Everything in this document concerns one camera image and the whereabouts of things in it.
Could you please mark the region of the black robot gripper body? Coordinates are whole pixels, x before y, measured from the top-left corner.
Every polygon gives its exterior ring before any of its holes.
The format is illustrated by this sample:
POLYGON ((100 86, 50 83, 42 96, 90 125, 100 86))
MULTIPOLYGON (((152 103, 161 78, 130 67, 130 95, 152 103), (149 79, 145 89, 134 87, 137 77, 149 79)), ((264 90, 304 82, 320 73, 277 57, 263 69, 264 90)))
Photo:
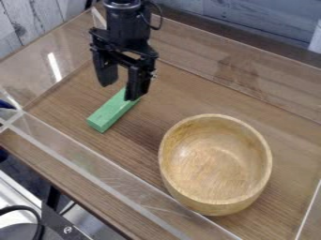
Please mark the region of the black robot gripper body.
POLYGON ((94 64, 100 68, 152 67, 158 58, 150 45, 152 30, 160 30, 160 26, 152 24, 152 8, 160 9, 160 6, 152 0, 104 0, 104 6, 108 26, 90 30, 94 64))

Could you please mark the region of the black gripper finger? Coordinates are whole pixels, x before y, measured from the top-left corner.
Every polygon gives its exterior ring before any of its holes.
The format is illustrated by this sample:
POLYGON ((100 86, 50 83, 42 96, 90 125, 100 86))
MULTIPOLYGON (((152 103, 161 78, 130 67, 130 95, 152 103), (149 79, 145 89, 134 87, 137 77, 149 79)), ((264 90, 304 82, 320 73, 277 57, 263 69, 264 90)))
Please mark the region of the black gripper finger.
POLYGON ((130 66, 125 100, 136 101, 150 91, 154 65, 130 66))
POLYGON ((118 80, 118 62, 110 52, 93 49, 92 53, 98 81, 104 87, 108 87, 118 80))

